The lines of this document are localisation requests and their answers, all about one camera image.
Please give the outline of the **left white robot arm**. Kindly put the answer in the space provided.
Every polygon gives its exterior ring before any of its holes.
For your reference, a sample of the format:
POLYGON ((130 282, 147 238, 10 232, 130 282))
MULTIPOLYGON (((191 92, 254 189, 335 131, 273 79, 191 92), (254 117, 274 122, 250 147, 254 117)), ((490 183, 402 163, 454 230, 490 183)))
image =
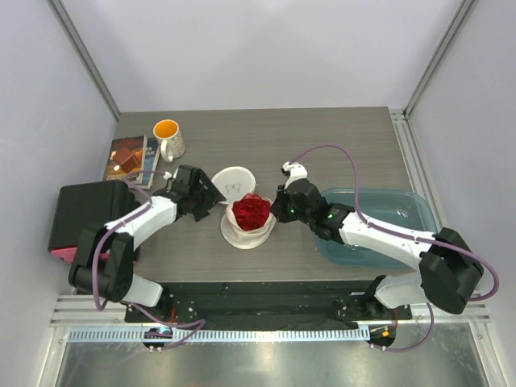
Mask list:
POLYGON ((146 201, 130 213, 101 226, 84 227, 69 272, 69 284, 91 293, 97 310, 108 302, 143 307, 153 321, 171 313, 171 297, 165 287, 134 274, 133 261, 140 245, 180 218, 190 215, 198 222, 226 198, 205 172, 182 164, 174 173, 162 172, 165 187, 148 194, 131 182, 146 201))

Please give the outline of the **white mesh laundry bag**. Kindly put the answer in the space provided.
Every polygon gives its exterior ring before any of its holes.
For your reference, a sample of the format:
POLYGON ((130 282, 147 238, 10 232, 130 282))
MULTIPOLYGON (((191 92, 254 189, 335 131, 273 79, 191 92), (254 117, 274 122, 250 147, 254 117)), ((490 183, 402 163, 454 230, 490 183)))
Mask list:
POLYGON ((212 182, 223 194, 226 206, 220 223, 223 238, 233 247, 250 250, 263 244, 272 233, 276 218, 273 202, 255 193, 253 173, 241 166, 227 167, 214 175, 212 182))

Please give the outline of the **blue plastic tub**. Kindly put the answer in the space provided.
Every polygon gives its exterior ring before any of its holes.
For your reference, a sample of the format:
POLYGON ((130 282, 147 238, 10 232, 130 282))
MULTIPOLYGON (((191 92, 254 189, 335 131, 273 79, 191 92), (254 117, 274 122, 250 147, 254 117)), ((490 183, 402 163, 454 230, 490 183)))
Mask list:
POLYGON ((415 243, 416 236, 431 237, 437 232, 431 208, 415 193, 395 189, 361 189, 359 204, 366 218, 391 231, 410 234, 409 239, 390 235, 364 225, 356 215, 346 218, 344 243, 316 238, 317 250, 326 259, 345 265, 376 268, 418 267, 420 254, 431 247, 415 243))

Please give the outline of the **red lace bra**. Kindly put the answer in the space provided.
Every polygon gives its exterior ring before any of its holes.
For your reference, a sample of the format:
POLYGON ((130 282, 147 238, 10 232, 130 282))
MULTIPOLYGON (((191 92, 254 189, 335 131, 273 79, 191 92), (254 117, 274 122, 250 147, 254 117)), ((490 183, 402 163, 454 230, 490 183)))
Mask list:
POLYGON ((260 195, 248 193, 232 205, 235 221, 243 231, 262 228, 270 214, 270 202, 260 195))

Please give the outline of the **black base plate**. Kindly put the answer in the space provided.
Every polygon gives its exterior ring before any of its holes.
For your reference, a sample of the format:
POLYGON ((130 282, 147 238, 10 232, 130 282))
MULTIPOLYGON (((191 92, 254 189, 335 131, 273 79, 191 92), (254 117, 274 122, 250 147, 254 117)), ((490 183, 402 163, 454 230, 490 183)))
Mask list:
POLYGON ((329 331, 412 318, 374 303, 367 281, 169 282, 166 321, 205 320, 213 331, 329 331))

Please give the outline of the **brown cover book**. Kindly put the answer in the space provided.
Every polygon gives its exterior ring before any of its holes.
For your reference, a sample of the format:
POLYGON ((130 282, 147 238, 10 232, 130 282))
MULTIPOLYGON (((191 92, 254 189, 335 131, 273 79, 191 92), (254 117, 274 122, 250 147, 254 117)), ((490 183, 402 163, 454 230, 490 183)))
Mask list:
POLYGON ((148 138, 145 135, 114 139, 111 142, 104 181, 121 181, 128 173, 143 169, 148 138))

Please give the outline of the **blue cover book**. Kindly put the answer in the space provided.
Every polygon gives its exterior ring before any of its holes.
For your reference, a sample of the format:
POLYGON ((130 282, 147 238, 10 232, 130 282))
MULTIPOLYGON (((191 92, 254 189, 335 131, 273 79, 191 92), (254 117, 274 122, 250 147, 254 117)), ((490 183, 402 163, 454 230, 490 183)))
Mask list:
POLYGON ((144 157, 144 164, 142 167, 144 173, 141 173, 139 175, 139 177, 142 178, 142 181, 139 183, 140 188, 150 189, 152 187, 154 179, 154 174, 152 173, 152 171, 156 169, 159 157, 159 141, 154 138, 148 139, 144 157))

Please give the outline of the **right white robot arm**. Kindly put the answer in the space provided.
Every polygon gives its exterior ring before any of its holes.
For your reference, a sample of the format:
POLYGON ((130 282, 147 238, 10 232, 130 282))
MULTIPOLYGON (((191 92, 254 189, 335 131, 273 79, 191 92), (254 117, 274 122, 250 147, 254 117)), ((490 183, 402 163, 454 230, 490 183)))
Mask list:
POLYGON ((354 207, 328 202, 305 178, 279 185, 271 212, 280 223, 306 224, 320 239, 366 248, 412 268, 411 274, 384 275, 373 281, 364 298, 365 311, 373 318, 413 302, 429 302, 449 314, 461 314, 484 274, 458 232, 396 227, 354 207))

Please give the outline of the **black and pink box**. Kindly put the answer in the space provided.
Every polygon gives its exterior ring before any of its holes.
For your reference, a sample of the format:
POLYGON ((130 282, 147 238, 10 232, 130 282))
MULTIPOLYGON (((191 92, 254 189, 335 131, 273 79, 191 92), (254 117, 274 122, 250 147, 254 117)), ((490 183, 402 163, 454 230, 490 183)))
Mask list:
POLYGON ((60 189, 48 251, 71 263, 83 227, 104 225, 139 206, 135 195, 121 181, 98 181, 67 185, 60 189))

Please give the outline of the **white mug orange inside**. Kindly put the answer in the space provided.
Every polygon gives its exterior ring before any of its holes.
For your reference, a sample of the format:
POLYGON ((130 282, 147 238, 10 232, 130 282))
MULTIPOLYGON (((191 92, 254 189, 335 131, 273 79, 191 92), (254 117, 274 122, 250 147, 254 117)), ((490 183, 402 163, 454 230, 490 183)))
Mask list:
POLYGON ((172 119, 159 121, 153 127, 153 134, 160 144, 160 156, 165 162, 172 163, 185 153, 185 142, 176 121, 172 119))

